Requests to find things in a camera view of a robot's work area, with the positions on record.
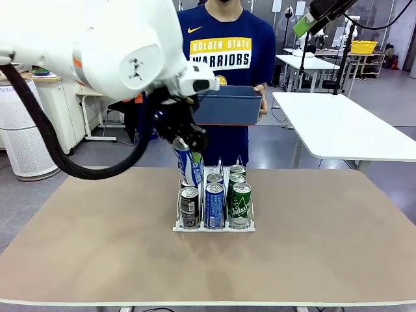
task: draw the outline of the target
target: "navy blue t-shirt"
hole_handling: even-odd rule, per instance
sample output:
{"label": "navy blue t-shirt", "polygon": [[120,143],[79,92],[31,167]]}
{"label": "navy blue t-shirt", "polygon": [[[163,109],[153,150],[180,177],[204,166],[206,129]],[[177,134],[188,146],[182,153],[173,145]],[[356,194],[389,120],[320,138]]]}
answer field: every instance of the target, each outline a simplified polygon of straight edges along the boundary
{"label": "navy blue t-shirt", "polygon": [[[255,86],[273,76],[276,38],[273,27],[244,10],[237,21],[220,22],[205,5],[178,14],[183,33],[183,52],[188,60],[206,62],[221,85]],[[224,165],[238,157],[248,163],[248,127],[210,125],[206,127],[209,147],[204,163]]]}

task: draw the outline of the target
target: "can holder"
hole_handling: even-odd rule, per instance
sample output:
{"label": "can holder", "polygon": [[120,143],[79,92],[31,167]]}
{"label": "can holder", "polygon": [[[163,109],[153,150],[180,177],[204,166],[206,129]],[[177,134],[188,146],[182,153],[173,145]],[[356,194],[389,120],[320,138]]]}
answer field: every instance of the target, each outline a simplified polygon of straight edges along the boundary
{"label": "can holder", "polygon": [[[198,185],[198,209],[200,220],[198,225],[195,228],[189,229],[183,227],[182,219],[182,210],[181,210],[181,174],[179,175],[179,186],[177,193],[177,215],[175,226],[173,228],[174,232],[255,232],[254,228],[254,205],[253,200],[250,198],[250,203],[248,207],[248,220],[245,228],[234,229],[230,227],[231,217],[228,216],[228,206],[227,206],[227,191],[228,191],[228,181],[229,181],[229,169],[230,167],[223,167],[221,162],[218,166],[204,166],[203,167],[203,181]],[[223,205],[223,218],[222,218],[222,227],[218,229],[211,229],[205,225],[205,186],[207,184],[207,176],[209,174],[222,174],[224,177],[224,205]]]}

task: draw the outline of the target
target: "neck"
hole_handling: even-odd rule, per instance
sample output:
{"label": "neck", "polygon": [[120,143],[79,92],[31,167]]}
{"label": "neck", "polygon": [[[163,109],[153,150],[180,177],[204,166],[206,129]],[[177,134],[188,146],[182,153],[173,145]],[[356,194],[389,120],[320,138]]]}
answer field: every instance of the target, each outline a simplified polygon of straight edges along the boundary
{"label": "neck", "polygon": [[243,11],[240,0],[229,0],[227,3],[220,0],[208,0],[205,9],[218,21],[237,21]]}

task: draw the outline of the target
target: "green can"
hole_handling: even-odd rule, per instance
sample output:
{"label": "green can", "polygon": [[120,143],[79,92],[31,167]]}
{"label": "green can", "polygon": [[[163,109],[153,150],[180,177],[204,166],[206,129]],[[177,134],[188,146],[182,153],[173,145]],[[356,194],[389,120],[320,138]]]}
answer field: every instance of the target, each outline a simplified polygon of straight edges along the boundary
{"label": "green can", "polygon": [[235,164],[234,166],[231,166],[231,168],[229,169],[229,172],[230,174],[242,174],[245,177],[247,169],[246,167],[240,164]]}
{"label": "green can", "polygon": [[233,200],[231,204],[230,227],[234,229],[244,229],[247,227],[248,209],[250,208],[250,198],[252,187],[247,183],[237,183],[233,186]]}
{"label": "green can", "polygon": [[230,174],[228,180],[228,190],[227,190],[227,207],[228,213],[231,212],[231,201],[233,199],[233,187],[237,183],[247,182],[246,177],[242,174]]}

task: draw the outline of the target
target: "person's arm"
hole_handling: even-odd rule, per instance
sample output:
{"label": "person's arm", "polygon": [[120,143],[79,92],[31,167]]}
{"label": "person's arm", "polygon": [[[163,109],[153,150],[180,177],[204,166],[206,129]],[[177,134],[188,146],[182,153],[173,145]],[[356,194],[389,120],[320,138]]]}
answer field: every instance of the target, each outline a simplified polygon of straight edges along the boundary
{"label": "person's arm", "polygon": [[259,112],[259,121],[268,113],[266,85],[267,81],[271,81],[273,78],[274,60],[276,58],[276,36],[271,26],[263,31],[261,43],[259,62],[255,67],[253,76],[255,85],[254,90],[263,95]]}

